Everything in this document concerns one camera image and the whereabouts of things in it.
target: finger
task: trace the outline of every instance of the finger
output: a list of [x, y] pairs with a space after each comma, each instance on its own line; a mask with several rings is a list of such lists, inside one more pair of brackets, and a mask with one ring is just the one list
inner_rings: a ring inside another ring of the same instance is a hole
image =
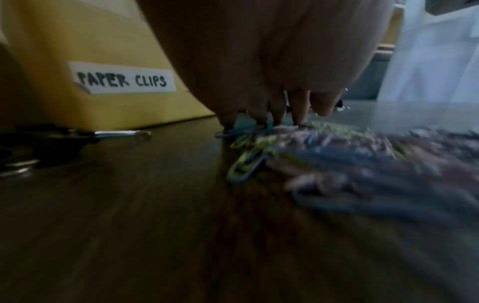
[[286, 116], [286, 99], [283, 90], [278, 90], [269, 100], [269, 110], [273, 116], [273, 125], [281, 125]]
[[320, 116], [328, 116], [334, 109], [342, 94], [342, 89], [336, 92], [314, 93], [309, 96], [312, 110]]
[[294, 125], [302, 125], [309, 111], [309, 90], [295, 89], [289, 91], [288, 100]]
[[225, 128], [225, 130], [234, 129], [236, 118], [238, 117], [237, 111], [232, 111], [229, 113], [218, 114], [218, 120], [220, 124]]
[[258, 89], [248, 95], [246, 110], [258, 125], [266, 125], [268, 122], [268, 97], [269, 92]]

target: pile of paper clips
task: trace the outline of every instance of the pile of paper clips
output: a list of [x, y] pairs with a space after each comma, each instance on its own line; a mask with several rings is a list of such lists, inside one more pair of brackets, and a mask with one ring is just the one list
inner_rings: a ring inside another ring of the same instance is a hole
[[415, 129], [374, 134], [340, 124], [218, 133], [242, 150], [228, 171], [242, 183], [266, 164], [290, 177], [301, 206], [328, 212], [463, 223], [479, 218], [479, 134]]

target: wooden desk surface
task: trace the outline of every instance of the wooden desk surface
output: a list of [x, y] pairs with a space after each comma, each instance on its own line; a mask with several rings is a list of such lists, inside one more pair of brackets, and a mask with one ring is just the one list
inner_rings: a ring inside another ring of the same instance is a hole
[[[329, 120], [416, 123], [346, 105]], [[440, 112], [431, 121], [447, 122]], [[229, 185], [238, 155], [219, 129], [161, 126], [149, 142], [104, 141], [0, 180], [0, 302], [478, 301], [477, 229], [318, 215], [267, 170]]]

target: white label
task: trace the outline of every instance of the white label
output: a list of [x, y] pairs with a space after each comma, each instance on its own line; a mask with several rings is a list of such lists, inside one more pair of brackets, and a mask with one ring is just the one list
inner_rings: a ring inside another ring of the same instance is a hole
[[176, 91], [167, 69], [69, 62], [73, 81], [91, 94]]

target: yellow box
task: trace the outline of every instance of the yellow box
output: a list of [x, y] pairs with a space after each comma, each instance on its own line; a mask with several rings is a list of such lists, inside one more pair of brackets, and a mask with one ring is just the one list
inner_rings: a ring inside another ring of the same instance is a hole
[[2, 28], [58, 126], [131, 129], [213, 115], [175, 73], [176, 92], [89, 94], [74, 83], [71, 61], [173, 70], [145, 23], [75, 0], [3, 0]]

